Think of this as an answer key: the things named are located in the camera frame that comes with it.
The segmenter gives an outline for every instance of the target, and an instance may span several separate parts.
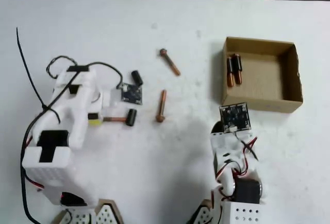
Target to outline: black cylinder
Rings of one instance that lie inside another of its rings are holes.
[[[127,126],[131,126],[131,127],[134,126],[136,114],[137,114],[136,109],[129,109],[125,122]]]
[[[227,58],[227,74],[233,73],[234,68],[233,68],[233,60],[231,57]]]
[[[137,86],[142,86],[143,80],[142,80],[139,72],[137,70],[135,70],[131,73],[131,75],[132,75],[132,78],[134,79],[135,84]]]
[[[235,54],[232,56],[234,72],[242,71],[242,61],[241,56],[239,54]]]

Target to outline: black circuit board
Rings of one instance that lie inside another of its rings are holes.
[[[142,86],[123,83],[122,101],[142,105]]]
[[[220,107],[224,133],[250,130],[250,118],[246,103]]]

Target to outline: white table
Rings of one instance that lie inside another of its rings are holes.
[[[0,0],[0,216],[29,223],[22,208],[19,154],[28,123],[41,107],[26,76],[21,44],[41,97],[54,81],[51,58],[104,61],[139,70],[143,105],[120,102],[111,112],[138,109],[136,125],[90,130],[79,166],[100,197],[116,201],[125,223],[185,223],[216,186],[209,133],[220,119],[219,52],[226,36],[292,41],[297,46],[304,104],[286,115],[250,110],[256,152],[269,186],[265,223],[329,223],[330,3],[269,0]],[[181,76],[157,51],[165,47]],[[62,64],[58,61],[55,68]],[[113,88],[118,76],[97,67]],[[166,120],[154,122],[167,89]],[[59,208],[27,183],[34,218],[49,223]]]

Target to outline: black cable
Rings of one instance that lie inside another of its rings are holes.
[[[27,64],[26,64],[26,62],[25,62],[25,58],[24,58],[23,51],[22,51],[21,44],[20,44],[20,40],[19,40],[19,30],[18,30],[17,27],[16,27],[16,37],[17,37],[17,45],[19,46],[19,50],[20,50],[20,54],[21,54],[21,57],[22,57],[22,61],[23,61],[23,64],[24,64],[24,67],[25,67],[25,70],[26,70],[26,74],[27,74],[27,76],[28,76],[28,78],[29,78],[29,80],[30,80],[30,83],[31,83],[31,85],[32,85],[32,88],[33,88],[33,90],[35,91],[35,93],[36,93],[36,95],[37,95],[37,97],[38,97],[40,103],[41,103],[42,105],[44,105],[44,103],[43,103],[43,101],[42,101],[42,99],[41,99],[41,97],[40,97],[40,95],[39,95],[39,93],[38,93],[38,91],[37,91],[37,89],[36,89],[36,87],[35,87],[33,81],[32,81],[32,78],[31,78],[31,75],[30,75],[29,69],[27,68]]]
[[[55,76],[51,74],[51,71],[50,71],[50,69],[51,69],[51,65],[54,64],[54,63],[55,63],[58,59],[60,59],[60,58],[65,58],[65,59],[71,61],[74,65],[78,65],[78,63],[77,63],[73,58],[71,58],[71,57],[69,57],[69,56],[66,56],[66,55],[59,55],[59,56],[53,58],[53,59],[50,61],[50,63],[47,65],[47,67],[46,67],[46,72],[47,72],[48,75],[49,75],[51,78],[53,78],[53,79],[57,79],[58,74],[55,75]]]
[[[70,224],[72,222],[72,214],[71,214],[71,212],[68,209],[66,209],[66,211],[70,215],[70,220],[69,220],[69,222],[67,224]]]
[[[67,83],[67,85],[63,88],[63,90],[54,98],[54,100],[49,104],[49,108],[51,108],[57,101],[58,99],[64,94],[64,92],[68,89],[68,87],[72,84],[73,80],[78,76],[79,72],[77,72],[72,78],[71,80]],[[24,138],[23,138],[23,143],[22,143],[22,148],[21,148],[21,162],[20,162],[20,171],[21,171],[21,186],[22,186],[22,198],[23,198],[23,208],[24,208],[24,212],[26,217],[33,222],[34,224],[40,224],[39,222],[37,222],[31,215],[30,212],[28,210],[27,207],[27,200],[26,200],[26,187],[25,187],[25,176],[26,176],[26,171],[23,168],[22,165],[22,161],[24,158],[24,154],[25,154],[25,146],[26,146],[26,140],[27,137],[33,127],[33,125],[39,120],[40,117],[42,117],[45,113],[47,112],[47,109],[44,109],[42,112],[40,112],[33,120],[32,122],[29,124],[29,126],[26,129],[26,132],[24,134]]]
[[[252,153],[253,157],[254,157],[256,160],[258,160],[258,157],[257,157],[256,153],[252,150],[252,148],[250,148],[250,146],[248,146],[248,144],[246,144],[243,140],[241,140],[240,138],[238,138],[236,132],[234,132],[234,135],[235,135],[236,138],[237,138],[237,139],[238,139],[238,140],[244,145],[244,147],[245,147],[246,149],[248,149],[248,150]]]
[[[107,67],[115,70],[117,72],[117,74],[119,74],[119,76],[120,76],[120,81],[119,81],[119,84],[116,86],[116,88],[117,89],[120,89],[121,88],[121,86],[123,84],[123,75],[122,75],[122,73],[117,68],[115,68],[114,66],[111,66],[109,64],[106,64],[104,62],[100,62],[100,61],[89,63],[86,66],[89,67],[89,66],[92,66],[92,65],[104,65],[104,66],[107,66]]]
[[[38,97],[38,99],[41,103],[42,109],[47,109],[47,110],[51,110],[52,112],[54,112],[56,117],[57,117],[58,122],[61,123],[61,119],[60,119],[58,113],[56,111],[54,111],[53,109],[49,108],[49,106],[44,104],[44,102],[42,101],[42,99],[41,99],[41,97],[40,97],[40,95],[39,95],[39,93],[38,93],[38,91],[37,91],[37,89],[36,89],[36,87],[35,87],[35,85],[32,81],[32,78],[31,78],[31,75],[30,75],[29,69],[27,67],[27,64],[26,64],[26,61],[25,61],[25,58],[24,58],[24,55],[23,55],[23,51],[22,51],[22,48],[21,48],[20,39],[19,39],[19,30],[18,30],[17,27],[16,27],[16,37],[17,37],[17,45],[18,45],[19,50],[20,50],[20,54],[21,54],[21,57],[22,57],[22,61],[23,61],[24,67],[25,67],[26,74],[27,74],[27,76],[30,80],[30,83],[31,83],[31,86],[32,86],[33,90],[35,91],[35,93],[36,93],[36,95],[37,95],[37,97]]]

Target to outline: cardboard box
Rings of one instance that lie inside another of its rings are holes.
[[[227,86],[227,58],[238,53],[242,84]],[[291,113],[303,103],[298,56],[291,42],[227,37],[223,47],[222,105]]]

